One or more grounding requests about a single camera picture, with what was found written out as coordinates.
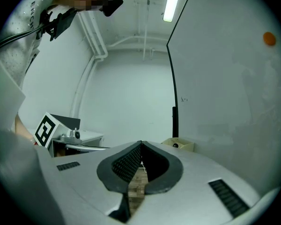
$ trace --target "white panel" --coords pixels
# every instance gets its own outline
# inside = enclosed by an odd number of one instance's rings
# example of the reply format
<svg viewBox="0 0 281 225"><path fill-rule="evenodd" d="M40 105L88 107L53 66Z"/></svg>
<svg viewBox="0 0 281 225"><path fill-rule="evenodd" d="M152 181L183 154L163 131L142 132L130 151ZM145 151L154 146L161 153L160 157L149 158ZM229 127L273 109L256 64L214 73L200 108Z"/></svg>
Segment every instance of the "white panel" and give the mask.
<svg viewBox="0 0 281 225"><path fill-rule="evenodd" d="M81 102L81 128L104 134L103 146L162 142L172 136L173 80L167 54L110 52L97 65Z"/></svg>
<svg viewBox="0 0 281 225"><path fill-rule="evenodd" d="M272 32L275 46L263 42ZM281 28L261 0L189 0L169 42L179 136L261 194L281 184Z"/></svg>
<svg viewBox="0 0 281 225"><path fill-rule="evenodd" d="M92 55L77 17L56 40L50 42L45 34L39 50L25 76L26 99L19 111L28 128L35 128L45 112L70 115L75 91Z"/></svg>

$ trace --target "ceiling fixture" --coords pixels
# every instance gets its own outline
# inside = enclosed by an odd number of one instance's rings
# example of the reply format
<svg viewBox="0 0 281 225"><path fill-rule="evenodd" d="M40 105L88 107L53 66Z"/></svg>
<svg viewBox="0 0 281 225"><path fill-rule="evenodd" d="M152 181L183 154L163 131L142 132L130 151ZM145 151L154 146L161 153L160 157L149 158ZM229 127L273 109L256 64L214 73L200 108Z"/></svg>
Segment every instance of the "ceiling fixture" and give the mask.
<svg viewBox="0 0 281 225"><path fill-rule="evenodd" d="M164 16L163 16L164 21L170 22L170 23L173 21L177 3L178 3L178 0L168 0L167 1L167 6L165 7L165 12L164 12Z"/></svg>

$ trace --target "black mesh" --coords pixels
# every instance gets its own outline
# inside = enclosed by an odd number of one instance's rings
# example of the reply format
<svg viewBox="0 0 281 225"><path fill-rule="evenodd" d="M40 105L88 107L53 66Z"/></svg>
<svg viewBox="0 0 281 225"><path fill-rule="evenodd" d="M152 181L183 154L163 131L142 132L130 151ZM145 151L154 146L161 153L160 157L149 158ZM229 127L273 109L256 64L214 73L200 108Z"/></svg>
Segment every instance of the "black mesh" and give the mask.
<svg viewBox="0 0 281 225"><path fill-rule="evenodd" d="M141 164L141 146L112 163L113 172L122 180L130 182Z"/></svg>
<svg viewBox="0 0 281 225"><path fill-rule="evenodd" d="M77 167L80 166L80 164L78 162L71 162L71 163L66 163L66 164L62 164L62 165L57 165L57 169L60 171L66 170L66 169L70 169L72 167Z"/></svg>

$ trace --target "white garment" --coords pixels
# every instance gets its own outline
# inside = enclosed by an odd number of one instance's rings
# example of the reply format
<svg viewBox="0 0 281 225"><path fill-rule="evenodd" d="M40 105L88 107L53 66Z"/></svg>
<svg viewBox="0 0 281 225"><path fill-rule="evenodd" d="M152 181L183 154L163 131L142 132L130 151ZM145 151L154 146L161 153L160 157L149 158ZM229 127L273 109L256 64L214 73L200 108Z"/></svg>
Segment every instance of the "white garment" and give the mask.
<svg viewBox="0 0 281 225"><path fill-rule="evenodd" d="M5 23L0 40L37 28L42 11L52 1L22 0ZM0 49L0 129L14 130L15 116L25 98L19 87L39 43L34 33Z"/></svg>
<svg viewBox="0 0 281 225"><path fill-rule="evenodd" d="M42 11L52 2L53 0L22 0L5 23L0 40L37 28ZM36 40L36 33L33 33L0 49L3 66L20 87L32 58L38 53L39 43L40 40Z"/></svg>

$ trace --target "vent slot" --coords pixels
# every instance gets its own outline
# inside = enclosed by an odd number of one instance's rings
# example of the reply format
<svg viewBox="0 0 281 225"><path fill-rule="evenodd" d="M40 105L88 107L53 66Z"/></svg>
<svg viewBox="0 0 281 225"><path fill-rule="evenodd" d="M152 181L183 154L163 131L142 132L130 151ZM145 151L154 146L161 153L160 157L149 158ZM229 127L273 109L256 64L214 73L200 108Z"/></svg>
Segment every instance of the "vent slot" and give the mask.
<svg viewBox="0 0 281 225"><path fill-rule="evenodd" d="M222 179L212 181L209 185L233 218L242 215L249 209L248 205Z"/></svg>
<svg viewBox="0 0 281 225"><path fill-rule="evenodd" d="M59 171L63 171L63 170L67 170L73 167L77 167L80 166L80 164L78 162L71 162L71 163L66 163L66 164L62 164L62 165L57 165L57 169Z"/></svg>

